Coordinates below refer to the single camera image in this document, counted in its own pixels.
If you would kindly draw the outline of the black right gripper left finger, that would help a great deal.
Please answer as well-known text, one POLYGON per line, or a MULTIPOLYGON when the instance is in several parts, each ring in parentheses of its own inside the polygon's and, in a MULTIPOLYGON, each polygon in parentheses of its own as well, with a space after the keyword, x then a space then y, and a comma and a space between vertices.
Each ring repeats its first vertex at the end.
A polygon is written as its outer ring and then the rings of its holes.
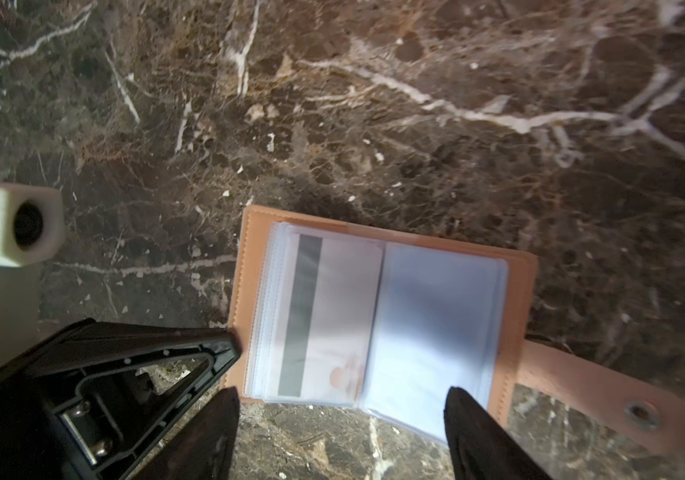
POLYGON ((228 479, 238 422, 238 390, 220 390, 134 479, 228 479))

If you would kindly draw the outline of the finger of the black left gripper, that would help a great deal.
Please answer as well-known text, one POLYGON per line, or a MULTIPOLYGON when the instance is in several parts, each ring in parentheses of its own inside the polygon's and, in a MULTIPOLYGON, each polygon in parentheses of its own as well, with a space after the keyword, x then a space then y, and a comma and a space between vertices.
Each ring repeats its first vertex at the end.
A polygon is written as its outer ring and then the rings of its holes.
POLYGON ((0 368, 0 479, 134 477, 240 354, 228 330, 62 330, 0 368))

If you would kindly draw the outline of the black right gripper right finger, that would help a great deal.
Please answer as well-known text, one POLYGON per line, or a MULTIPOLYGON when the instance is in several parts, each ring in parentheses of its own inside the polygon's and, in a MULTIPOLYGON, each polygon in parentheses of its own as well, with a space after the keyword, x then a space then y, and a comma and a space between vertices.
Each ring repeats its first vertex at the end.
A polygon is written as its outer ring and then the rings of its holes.
POLYGON ((457 480, 551 479, 486 410, 459 387, 448 390, 444 427, 457 480))

